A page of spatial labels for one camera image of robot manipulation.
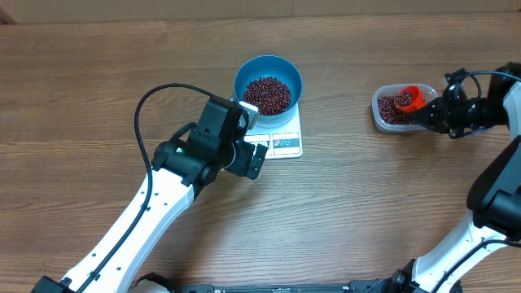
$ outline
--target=white kitchen scale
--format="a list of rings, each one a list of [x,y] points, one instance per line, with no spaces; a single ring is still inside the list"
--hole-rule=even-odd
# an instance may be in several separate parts
[[[302,133],[300,132],[299,106],[293,117],[284,125],[263,128],[255,125],[248,130],[245,142],[268,147],[266,160],[300,158],[302,156]]]

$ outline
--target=wooden table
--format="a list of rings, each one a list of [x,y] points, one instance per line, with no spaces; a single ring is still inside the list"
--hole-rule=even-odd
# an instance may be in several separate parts
[[[430,251],[463,217],[466,193],[508,130],[458,140],[385,134],[382,85],[494,69],[521,53],[517,13],[0,27],[0,291],[60,279],[94,247],[142,182],[133,114],[149,89],[197,85],[222,97],[256,55],[304,78],[304,156],[249,181],[222,173],[155,247],[151,271],[214,285],[385,278]],[[484,88],[488,78],[482,78]],[[469,93],[475,93],[468,86]],[[156,94],[142,109],[149,153],[205,97]],[[521,250],[464,277],[466,292],[519,292]]]

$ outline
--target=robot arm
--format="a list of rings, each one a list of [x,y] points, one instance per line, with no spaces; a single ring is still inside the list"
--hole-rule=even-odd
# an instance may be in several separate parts
[[[521,64],[498,70],[521,76]],[[449,82],[458,75],[466,72],[449,74]],[[521,82],[493,77],[488,100],[468,101],[458,83],[449,84],[443,97],[412,119],[451,138],[494,125],[510,127],[511,143],[471,187],[463,221],[432,251],[396,271],[388,284],[383,282],[387,293],[456,292],[454,284],[482,259],[507,243],[518,246],[512,241],[521,240]]]
[[[189,85],[173,87],[190,88]],[[209,95],[199,122],[179,129],[156,148],[151,162],[153,184],[150,199],[128,237],[123,238],[123,235],[142,210],[148,195],[148,175],[130,205],[99,244],[70,269],[60,283],[43,277],[33,288],[33,293],[128,291],[143,261],[166,229],[190,206],[199,192],[215,180],[221,169],[241,177],[257,178],[268,149],[262,145],[256,147],[243,139],[255,124],[258,109],[247,103]],[[180,137],[186,132],[189,132],[188,139],[182,141]],[[100,262],[107,259],[121,239],[124,242],[99,270]],[[147,292],[166,292],[160,288],[163,287],[154,283]]]

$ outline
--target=red measuring cup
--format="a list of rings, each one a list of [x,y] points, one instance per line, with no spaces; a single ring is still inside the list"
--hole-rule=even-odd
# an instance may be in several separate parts
[[[396,100],[394,100],[394,107],[396,107],[396,109],[404,113],[411,113],[427,105],[427,103],[425,103],[425,101],[423,100],[422,91],[420,90],[420,88],[418,88],[417,85],[409,85],[403,90],[401,90],[399,94],[405,91],[408,91],[413,95],[413,100],[409,106],[405,107],[398,107],[398,103],[396,103]]]

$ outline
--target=clear plastic container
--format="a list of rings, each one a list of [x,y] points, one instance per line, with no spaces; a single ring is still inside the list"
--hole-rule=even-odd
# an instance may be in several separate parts
[[[420,125],[391,125],[385,122],[380,116],[380,112],[378,110],[378,97],[396,96],[401,90],[403,90],[405,87],[409,85],[417,85],[418,88],[422,91],[423,98],[427,103],[429,103],[435,98],[438,98],[438,94],[436,93],[436,91],[431,86],[426,84],[400,84],[382,86],[381,88],[379,88],[379,90],[376,91],[376,93],[374,93],[372,103],[374,123],[376,124],[376,128],[378,130],[390,133],[425,130],[425,128]]]

